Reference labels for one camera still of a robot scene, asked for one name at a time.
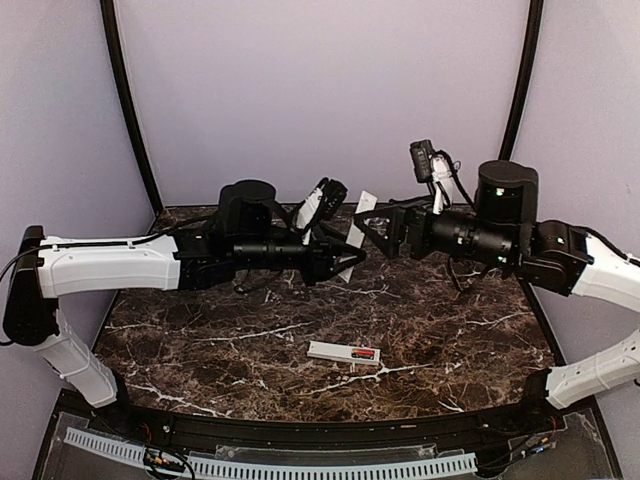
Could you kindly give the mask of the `white battery cover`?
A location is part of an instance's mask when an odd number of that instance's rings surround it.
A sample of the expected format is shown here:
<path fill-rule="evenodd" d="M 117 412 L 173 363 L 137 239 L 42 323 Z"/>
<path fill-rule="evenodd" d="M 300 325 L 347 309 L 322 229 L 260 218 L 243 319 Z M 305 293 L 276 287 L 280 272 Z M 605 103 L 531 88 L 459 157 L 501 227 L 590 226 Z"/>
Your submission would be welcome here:
<path fill-rule="evenodd" d="M 354 214 L 360 214 L 368 211 L 372 211 L 377 204 L 377 197 L 371 193 L 363 190 L 361 192 L 359 202 L 355 208 Z M 360 248 L 364 242 L 364 233 L 355 225 L 355 221 L 349 228 L 346 243 L 351 246 Z M 353 267 L 349 267 L 339 274 L 339 277 L 345 282 L 349 283 L 353 274 Z"/>

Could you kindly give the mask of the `white remote control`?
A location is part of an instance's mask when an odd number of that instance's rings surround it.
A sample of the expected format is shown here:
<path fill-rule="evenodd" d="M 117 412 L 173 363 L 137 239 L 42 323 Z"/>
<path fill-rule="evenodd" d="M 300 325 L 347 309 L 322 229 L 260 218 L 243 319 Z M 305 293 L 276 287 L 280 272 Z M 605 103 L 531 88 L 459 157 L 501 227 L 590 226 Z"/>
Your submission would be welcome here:
<path fill-rule="evenodd" d="M 351 356 L 351 351 L 353 349 L 374 350 L 376 352 L 376 355 L 374 359 L 353 358 Z M 326 343 L 326 342 L 319 342 L 319 341 L 311 341 L 309 343 L 307 356 L 315 359 L 331 360 L 335 362 L 361 364 L 361 365 L 369 365 L 369 366 L 377 366 L 380 363 L 379 349 Z"/>

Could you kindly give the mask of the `red battery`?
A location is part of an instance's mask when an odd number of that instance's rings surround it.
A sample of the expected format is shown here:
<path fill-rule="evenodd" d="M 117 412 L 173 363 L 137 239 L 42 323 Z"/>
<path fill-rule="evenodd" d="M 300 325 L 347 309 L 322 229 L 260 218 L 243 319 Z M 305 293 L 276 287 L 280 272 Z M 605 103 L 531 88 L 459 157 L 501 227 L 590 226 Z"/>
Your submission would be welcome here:
<path fill-rule="evenodd" d="M 353 349 L 351 351 L 351 356 L 353 358 L 374 359 L 375 355 L 376 352 L 369 349 Z"/>

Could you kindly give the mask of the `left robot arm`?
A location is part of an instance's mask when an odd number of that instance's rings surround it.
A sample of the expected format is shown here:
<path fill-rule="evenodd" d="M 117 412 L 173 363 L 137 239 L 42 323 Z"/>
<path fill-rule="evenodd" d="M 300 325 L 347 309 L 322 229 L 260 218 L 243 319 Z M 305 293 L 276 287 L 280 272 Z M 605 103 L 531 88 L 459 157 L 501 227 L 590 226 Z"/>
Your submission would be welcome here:
<path fill-rule="evenodd" d="M 210 215 L 146 237 L 73 240 L 25 230 L 10 278 L 2 327 L 9 344 L 38 352 L 58 376 L 120 436 L 141 427 L 123 380 L 91 352 L 66 322 L 59 299 L 123 290 L 199 291 L 230 283 L 239 271 L 296 270 L 307 286 L 328 281 L 366 258 L 346 235 L 326 226 L 346 187 L 324 178 L 293 209 L 261 180 L 224 186 Z"/>

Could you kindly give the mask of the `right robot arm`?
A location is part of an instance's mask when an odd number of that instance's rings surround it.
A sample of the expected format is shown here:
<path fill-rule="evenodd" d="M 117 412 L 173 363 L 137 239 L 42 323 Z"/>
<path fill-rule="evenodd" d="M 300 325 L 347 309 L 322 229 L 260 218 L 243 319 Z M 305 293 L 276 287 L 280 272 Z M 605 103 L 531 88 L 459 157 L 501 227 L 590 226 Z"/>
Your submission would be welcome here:
<path fill-rule="evenodd" d="M 537 221 L 538 183 L 533 168 L 487 161 L 478 171 L 473 214 L 439 210 L 435 197 L 428 197 L 359 213 L 355 223 L 389 258 L 406 243 L 416 260 L 441 252 L 559 295 L 637 311 L 638 258 L 591 228 Z"/>

